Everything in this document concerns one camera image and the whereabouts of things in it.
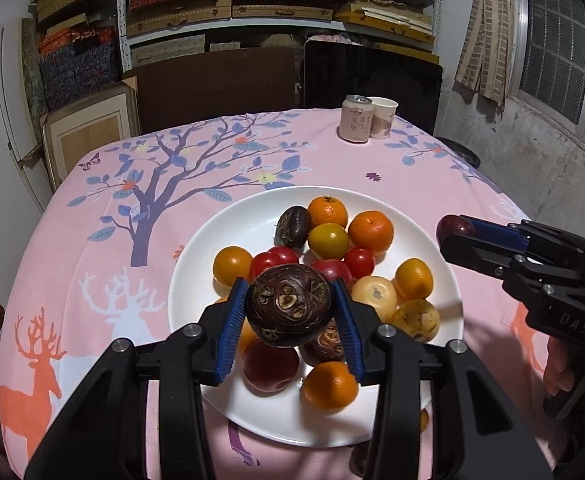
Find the white deer print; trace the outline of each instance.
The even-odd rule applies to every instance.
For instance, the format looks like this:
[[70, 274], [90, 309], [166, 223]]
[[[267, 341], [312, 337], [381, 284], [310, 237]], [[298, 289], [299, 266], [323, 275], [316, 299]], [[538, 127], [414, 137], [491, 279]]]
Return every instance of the white deer print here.
[[[158, 312], [166, 304], [165, 301], [155, 305], [156, 290], [153, 290], [148, 295], [148, 289], [143, 286], [143, 279], [139, 281], [139, 286], [135, 294], [130, 291], [130, 278], [128, 277], [128, 269], [124, 267], [122, 274], [115, 274], [109, 282], [111, 285], [104, 287], [108, 306], [101, 308], [98, 306], [93, 298], [90, 296], [88, 286], [94, 276], [89, 276], [86, 273], [82, 280], [79, 280], [81, 293], [88, 303], [90, 310], [106, 316], [106, 323], [112, 325], [112, 339], [119, 337], [127, 337], [131, 339], [135, 345], [143, 345], [152, 343], [156, 340], [152, 336], [148, 325], [144, 319], [141, 318], [141, 312]], [[117, 303], [121, 298], [124, 298], [124, 307], [118, 308]]]

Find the red tomato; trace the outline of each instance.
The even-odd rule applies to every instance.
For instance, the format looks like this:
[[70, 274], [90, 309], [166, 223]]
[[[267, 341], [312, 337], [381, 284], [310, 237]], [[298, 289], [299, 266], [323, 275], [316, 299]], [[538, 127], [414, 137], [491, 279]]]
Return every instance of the red tomato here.
[[269, 253], [274, 253], [277, 256], [279, 256], [279, 259], [282, 261], [282, 264], [298, 264], [299, 263], [299, 257], [297, 256], [297, 253], [290, 249], [289, 247], [278, 247], [275, 246], [271, 249], [268, 249]]
[[334, 258], [331, 260], [319, 260], [318, 262], [313, 263], [310, 267], [317, 269], [329, 280], [343, 278], [348, 289], [351, 288], [352, 283], [354, 282], [350, 269], [341, 260]]
[[350, 249], [343, 258], [355, 279], [370, 276], [374, 272], [374, 254], [367, 249]]
[[282, 259], [278, 254], [270, 252], [257, 254], [250, 264], [250, 281], [254, 282], [255, 278], [264, 272], [264, 270], [280, 264], [282, 264]]

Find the wooden frame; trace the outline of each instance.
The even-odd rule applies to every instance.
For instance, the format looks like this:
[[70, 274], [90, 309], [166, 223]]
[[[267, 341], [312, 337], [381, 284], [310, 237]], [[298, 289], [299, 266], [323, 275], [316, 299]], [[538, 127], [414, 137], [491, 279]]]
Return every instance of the wooden frame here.
[[42, 117], [46, 166], [54, 190], [86, 154], [140, 134], [137, 79], [131, 77]]

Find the pink tablecloth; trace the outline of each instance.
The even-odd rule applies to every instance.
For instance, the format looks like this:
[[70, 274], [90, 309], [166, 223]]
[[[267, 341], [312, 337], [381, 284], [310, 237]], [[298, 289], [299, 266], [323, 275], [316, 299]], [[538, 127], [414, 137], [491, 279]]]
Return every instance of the pink tablecloth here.
[[[166, 298], [176, 257], [228, 203], [276, 187], [345, 187], [398, 208], [433, 237], [445, 214], [501, 223], [523, 217], [490, 181], [411, 124], [397, 118], [388, 140], [355, 146], [338, 139], [338, 121], [339, 110], [220, 118], [117, 142], [81, 161], [34, 232], [8, 302], [0, 418], [18, 473], [112, 339], [144, 344], [168, 336]], [[563, 436], [541, 410], [546, 337], [526, 327], [523, 306], [499, 281], [454, 272], [464, 300], [464, 338], [552, 462]], [[44, 344], [37, 338], [42, 326]], [[355, 478], [349, 448], [275, 444], [205, 408], [220, 480]], [[148, 428], [148, 475], [158, 478], [156, 413]], [[422, 478], [429, 478], [429, 432]]]

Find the white cup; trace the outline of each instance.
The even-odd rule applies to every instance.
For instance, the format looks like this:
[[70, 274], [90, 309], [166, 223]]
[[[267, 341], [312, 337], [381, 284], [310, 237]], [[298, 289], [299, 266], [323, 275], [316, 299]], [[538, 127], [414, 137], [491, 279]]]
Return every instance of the white cup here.
[[372, 139], [387, 139], [390, 136], [392, 120], [399, 103], [385, 97], [368, 97], [374, 105], [374, 115], [370, 126], [370, 137]]

